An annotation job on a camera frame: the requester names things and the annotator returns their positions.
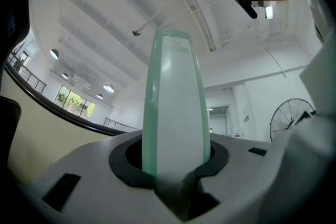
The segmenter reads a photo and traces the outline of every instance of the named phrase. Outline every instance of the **metal railing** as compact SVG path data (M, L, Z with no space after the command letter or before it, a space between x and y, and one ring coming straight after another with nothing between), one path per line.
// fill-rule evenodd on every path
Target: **metal railing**
M131 127L131 126L128 126L128 125L125 125L125 124L113 121L113 120L111 120L109 118L105 118L105 121L104 121L104 126L105 127L113 128L113 127L118 126L118 125L125 126L125 127L128 127L128 128L132 128L134 130L139 130L138 128L134 128L134 127Z
M22 62L10 53L7 59L9 65L38 93L42 93L46 84L32 74Z

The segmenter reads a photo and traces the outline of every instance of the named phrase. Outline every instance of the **fan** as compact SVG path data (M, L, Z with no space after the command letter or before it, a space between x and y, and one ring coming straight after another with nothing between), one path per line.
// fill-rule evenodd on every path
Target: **fan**
M282 103L275 111L269 128L271 141L282 132L286 132L304 111L312 113L313 107L305 100L294 98Z

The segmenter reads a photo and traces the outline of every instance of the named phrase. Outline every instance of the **rectangular light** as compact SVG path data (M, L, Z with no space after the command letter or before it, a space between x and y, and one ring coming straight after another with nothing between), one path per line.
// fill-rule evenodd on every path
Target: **rectangular light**
M273 7L265 8L265 18L268 20L273 19Z

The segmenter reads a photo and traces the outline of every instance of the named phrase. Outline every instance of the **window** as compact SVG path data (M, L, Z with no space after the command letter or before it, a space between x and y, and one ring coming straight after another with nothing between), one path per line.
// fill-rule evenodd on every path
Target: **window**
M90 120L95 103L83 98L82 96L70 91L67 87L62 86L54 101L55 104L70 113L83 119Z

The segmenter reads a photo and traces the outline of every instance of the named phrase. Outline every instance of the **white ceiling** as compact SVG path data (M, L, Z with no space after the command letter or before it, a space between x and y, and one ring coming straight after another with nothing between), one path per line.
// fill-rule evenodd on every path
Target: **white ceiling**
M197 57L260 41L295 41L296 0L253 20L234 0L29 0L34 35L55 73L62 68L102 89L116 92L145 76L157 28L190 34ZM134 37L133 30L141 35ZM60 60L49 57L57 48Z

